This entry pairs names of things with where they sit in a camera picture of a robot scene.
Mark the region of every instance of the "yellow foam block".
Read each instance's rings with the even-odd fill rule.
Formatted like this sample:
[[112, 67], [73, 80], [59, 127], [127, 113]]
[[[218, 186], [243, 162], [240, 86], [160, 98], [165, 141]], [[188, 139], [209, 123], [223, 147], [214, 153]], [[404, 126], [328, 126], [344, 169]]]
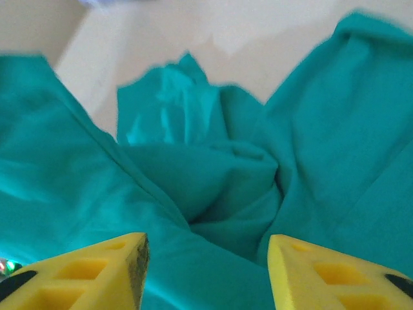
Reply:
[[133, 233], [43, 260], [0, 283], [0, 310], [139, 309], [148, 259]]
[[277, 310], [413, 309], [413, 282], [395, 270], [283, 235], [268, 248]]

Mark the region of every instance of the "teal fabric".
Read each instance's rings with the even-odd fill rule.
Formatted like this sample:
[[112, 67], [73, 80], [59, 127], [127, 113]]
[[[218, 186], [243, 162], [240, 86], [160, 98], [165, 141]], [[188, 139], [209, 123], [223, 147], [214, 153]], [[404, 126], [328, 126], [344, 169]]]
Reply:
[[143, 309], [273, 309], [271, 234], [413, 276], [413, 37], [353, 13], [265, 106], [195, 60], [119, 89], [117, 143], [42, 57], [0, 57], [0, 256], [148, 233]]

